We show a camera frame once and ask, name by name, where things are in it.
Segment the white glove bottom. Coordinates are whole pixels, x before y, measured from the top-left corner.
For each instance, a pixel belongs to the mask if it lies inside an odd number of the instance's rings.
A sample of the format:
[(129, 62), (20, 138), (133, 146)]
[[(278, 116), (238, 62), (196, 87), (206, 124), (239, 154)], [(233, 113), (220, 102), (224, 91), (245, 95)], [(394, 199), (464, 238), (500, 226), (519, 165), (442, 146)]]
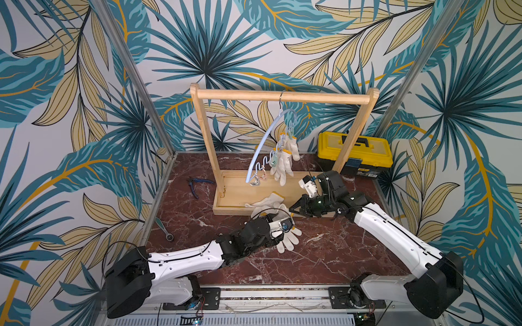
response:
[(283, 240), (276, 245), (277, 251), (280, 254), (283, 254), (286, 251), (293, 251), (300, 243), (299, 238), (302, 234), (302, 231), (295, 227), (293, 227), (289, 232), (283, 233)]

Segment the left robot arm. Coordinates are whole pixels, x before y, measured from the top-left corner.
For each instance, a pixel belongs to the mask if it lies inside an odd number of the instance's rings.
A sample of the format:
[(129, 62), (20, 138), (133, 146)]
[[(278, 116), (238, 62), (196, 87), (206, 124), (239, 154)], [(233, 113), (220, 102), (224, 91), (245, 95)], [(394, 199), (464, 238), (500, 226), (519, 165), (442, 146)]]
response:
[(293, 227), (292, 217), (267, 214), (198, 247), (168, 253), (136, 247), (105, 273), (107, 317), (129, 315), (144, 304), (193, 306), (202, 296), (195, 273), (228, 267), (259, 249), (274, 247)]

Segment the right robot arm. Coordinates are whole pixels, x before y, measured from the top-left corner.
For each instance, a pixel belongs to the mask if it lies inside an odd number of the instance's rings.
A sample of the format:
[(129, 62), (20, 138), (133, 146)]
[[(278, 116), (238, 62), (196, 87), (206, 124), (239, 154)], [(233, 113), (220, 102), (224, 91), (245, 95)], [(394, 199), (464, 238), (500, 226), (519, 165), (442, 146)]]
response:
[(464, 263), (450, 251), (419, 239), (361, 192), (349, 192), (336, 171), (305, 176), (299, 186), (306, 191), (290, 211), (303, 217), (334, 213), (373, 235), (408, 268), (407, 276), (363, 274), (350, 285), (350, 306), (367, 308), (385, 300), (411, 304), (422, 315), (437, 319), (464, 291)]

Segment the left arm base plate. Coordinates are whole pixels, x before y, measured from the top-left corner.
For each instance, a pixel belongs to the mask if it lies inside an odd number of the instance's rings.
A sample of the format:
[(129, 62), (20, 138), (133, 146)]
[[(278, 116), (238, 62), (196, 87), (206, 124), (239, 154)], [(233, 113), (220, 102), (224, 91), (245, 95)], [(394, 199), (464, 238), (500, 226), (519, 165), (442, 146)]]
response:
[(220, 308), (222, 290), (219, 287), (204, 287), (184, 304), (175, 305), (166, 303), (162, 305), (164, 311), (195, 311), (197, 308), (204, 311), (217, 311)]

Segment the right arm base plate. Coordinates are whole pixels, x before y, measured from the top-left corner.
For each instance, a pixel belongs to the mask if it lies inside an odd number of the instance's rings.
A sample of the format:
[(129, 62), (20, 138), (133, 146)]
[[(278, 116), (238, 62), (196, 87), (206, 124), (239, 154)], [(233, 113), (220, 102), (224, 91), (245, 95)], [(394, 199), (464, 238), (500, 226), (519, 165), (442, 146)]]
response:
[(370, 300), (358, 287), (329, 287), (328, 297), (332, 309), (372, 310), (386, 307), (384, 300)]

